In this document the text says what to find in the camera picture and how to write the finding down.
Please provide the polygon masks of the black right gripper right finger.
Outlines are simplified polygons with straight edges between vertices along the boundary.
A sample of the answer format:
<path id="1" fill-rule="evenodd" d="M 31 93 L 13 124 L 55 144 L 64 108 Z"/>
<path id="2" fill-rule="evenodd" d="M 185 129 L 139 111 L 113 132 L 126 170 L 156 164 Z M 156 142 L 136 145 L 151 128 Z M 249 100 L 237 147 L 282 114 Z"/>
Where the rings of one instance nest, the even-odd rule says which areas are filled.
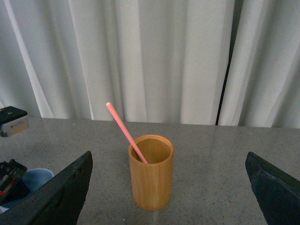
<path id="1" fill-rule="evenodd" d="M 252 191 L 269 225 L 300 223 L 300 181 L 253 152 L 245 168 Z"/>

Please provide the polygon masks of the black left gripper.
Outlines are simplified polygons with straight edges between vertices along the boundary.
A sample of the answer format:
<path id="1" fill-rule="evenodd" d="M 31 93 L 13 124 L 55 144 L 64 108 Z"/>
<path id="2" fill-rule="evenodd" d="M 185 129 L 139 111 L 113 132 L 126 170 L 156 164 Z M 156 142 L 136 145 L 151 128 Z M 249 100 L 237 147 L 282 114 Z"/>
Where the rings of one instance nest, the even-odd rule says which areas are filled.
<path id="1" fill-rule="evenodd" d="M 11 159 L 0 164 L 0 203 L 6 204 L 26 197 L 30 190 L 23 182 L 27 167 Z"/>

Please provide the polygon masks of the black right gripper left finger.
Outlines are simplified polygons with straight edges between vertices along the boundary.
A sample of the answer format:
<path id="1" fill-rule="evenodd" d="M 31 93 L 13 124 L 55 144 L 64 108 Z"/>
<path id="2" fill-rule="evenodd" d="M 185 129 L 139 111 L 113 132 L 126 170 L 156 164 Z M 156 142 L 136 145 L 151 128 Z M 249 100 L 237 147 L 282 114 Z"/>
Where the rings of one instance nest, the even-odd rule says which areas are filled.
<path id="1" fill-rule="evenodd" d="M 85 152 L 0 216 L 2 225 L 75 225 L 89 190 L 93 159 Z"/>

